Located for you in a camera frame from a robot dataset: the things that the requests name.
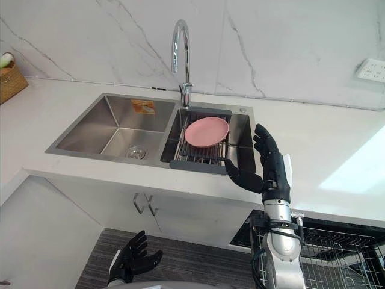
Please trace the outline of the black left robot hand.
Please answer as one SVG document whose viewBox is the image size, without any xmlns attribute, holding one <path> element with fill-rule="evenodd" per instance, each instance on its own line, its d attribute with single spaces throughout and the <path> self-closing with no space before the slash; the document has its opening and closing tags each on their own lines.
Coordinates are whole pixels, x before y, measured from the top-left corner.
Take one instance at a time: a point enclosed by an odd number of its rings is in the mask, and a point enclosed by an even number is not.
<svg viewBox="0 0 385 289">
<path fill-rule="evenodd" d="M 109 268 L 108 287 L 132 283 L 134 276 L 147 273 L 159 265 L 163 251 L 149 255 L 147 246 L 147 235 L 142 230 L 116 252 Z"/>
</svg>

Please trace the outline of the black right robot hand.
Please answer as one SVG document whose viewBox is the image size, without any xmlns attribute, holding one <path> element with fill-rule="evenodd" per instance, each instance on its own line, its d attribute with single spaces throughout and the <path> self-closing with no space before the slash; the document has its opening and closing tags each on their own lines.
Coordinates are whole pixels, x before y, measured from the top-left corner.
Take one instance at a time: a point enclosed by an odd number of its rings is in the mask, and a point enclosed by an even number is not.
<svg viewBox="0 0 385 289">
<path fill-rule="evenodd" d="M 261 194 L 263 202 L 280 199 L 289 203 L 291 188 L 286 177 L 283 155 L 274 138 L 258 123 L 255 126 L 253 140 L 254 148 L 260 153 L 263 176 L 237 168 L 230 159 L 225 160 L 227 175 L 237 186 Z"/>
</svg>

